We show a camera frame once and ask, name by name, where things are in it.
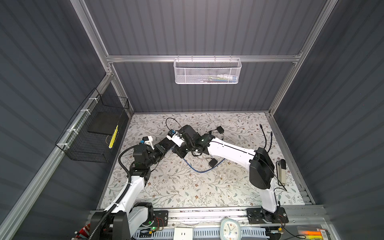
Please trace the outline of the white power socket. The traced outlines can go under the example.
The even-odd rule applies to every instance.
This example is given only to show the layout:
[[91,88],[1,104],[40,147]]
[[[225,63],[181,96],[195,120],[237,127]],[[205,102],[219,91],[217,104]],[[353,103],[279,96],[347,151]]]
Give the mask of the white power socket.
[[173,240],[193,240],[194,230],[192,228],[174,228]]

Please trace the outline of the white desk clock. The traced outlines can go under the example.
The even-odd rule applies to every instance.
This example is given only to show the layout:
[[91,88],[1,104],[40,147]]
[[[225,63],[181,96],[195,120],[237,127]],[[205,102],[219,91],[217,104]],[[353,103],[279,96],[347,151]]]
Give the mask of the white desk clock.
[[224,218],[220,225],[221,240],[240,240],[242,238],[240,224],[230,218]]

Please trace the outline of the black box in basket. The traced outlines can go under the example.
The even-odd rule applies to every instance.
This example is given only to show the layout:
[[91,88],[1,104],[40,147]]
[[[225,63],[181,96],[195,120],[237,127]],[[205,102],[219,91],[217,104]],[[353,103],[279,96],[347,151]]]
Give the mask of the black box in basket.
[[113,135],[120,116],[120,114],[98,112],[87,131],[92,134]]

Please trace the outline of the grey remote-like device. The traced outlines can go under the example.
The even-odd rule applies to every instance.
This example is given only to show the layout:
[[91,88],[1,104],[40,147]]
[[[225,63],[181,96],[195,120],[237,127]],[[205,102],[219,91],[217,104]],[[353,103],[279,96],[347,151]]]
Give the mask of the grey remote-like device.
[[286,160],[281,159],[276,162],[276,168],[277,168],[277,177],[279,185],[284,187],[287,184],[287,164]]

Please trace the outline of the large black power adapter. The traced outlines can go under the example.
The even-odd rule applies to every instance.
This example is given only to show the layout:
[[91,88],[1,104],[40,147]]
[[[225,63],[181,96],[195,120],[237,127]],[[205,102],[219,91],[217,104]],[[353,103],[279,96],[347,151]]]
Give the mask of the large black power adapter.
[[210,168],[214,168],[218,164],[218,161],[215,158],[205,158],[204,160],[207,161]]

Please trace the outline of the yellow striped item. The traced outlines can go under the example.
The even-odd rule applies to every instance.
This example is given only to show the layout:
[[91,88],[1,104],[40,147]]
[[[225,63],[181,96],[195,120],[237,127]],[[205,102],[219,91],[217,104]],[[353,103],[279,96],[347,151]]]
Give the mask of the yellow striped item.
[[112,149],[114,144],[115,144],[115,141],[116,141],[116,138],[117,138],[117,135],[118,135],[118,132],[119,132],[119,125],[116,126],[115,128],[115,131],[111,137],[111,140],[110,140],[110,143],[109,143],[109,149]]

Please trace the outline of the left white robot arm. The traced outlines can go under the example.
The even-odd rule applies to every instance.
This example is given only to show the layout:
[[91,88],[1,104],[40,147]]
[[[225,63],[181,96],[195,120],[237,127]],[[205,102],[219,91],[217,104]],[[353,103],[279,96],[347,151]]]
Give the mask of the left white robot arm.
[[173,146],[158,143],[151,147],[141,142],[120,153],[118,162],[127,180],[115,200],[103,212],[92,216],[90,240],[132,240],[138,228],[153,223],[153,205],[136,203],[136,199],[150,179],[152,165],[158,164]]

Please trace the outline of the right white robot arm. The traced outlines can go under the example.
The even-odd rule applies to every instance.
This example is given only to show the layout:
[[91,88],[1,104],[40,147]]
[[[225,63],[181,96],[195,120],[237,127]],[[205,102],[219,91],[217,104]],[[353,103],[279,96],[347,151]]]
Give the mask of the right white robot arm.
[[275,167],[264,148],[245,149],[226,143],[209,133],[201,136],[189,125],[185,125],[178,131],[170,130],[167,139],[176,144],[173,153],[182,159],[187,153],[205,154],[242,166],[249,173],[250,183],[259,189],[262,210],[271,214],[277,212],[278,201],[274,192]]

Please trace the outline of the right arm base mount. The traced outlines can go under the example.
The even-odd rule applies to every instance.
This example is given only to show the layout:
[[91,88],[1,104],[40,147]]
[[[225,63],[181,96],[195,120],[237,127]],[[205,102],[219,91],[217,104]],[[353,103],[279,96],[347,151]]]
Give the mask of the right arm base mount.
[[287,224],[289,222],[284,208],[278,207],[274,213],[263,208],[247,208],[247,218],[250,224]]

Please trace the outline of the small black power adapter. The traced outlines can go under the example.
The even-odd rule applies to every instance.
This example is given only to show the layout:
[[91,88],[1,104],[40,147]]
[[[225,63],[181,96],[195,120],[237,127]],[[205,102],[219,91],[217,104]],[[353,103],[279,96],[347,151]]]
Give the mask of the small black power adapter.
[[216,129],[213,129],[213,130],[209,130],[208,133],[211,135],[212,132],[218,132],[219,134],[223,134],[225,132],[225,130],[221,127],[221,126],[218,126]]

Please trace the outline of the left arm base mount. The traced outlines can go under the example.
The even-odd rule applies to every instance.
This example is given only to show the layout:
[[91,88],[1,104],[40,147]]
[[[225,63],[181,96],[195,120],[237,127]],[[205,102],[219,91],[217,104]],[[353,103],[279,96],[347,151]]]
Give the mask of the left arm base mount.
[[167,227],[168,226],[168,218],[169,218],[169,211],[166,210],[157,210],[154,211],[154,214],[147,223],[143,224],[143,226],[148,227]]

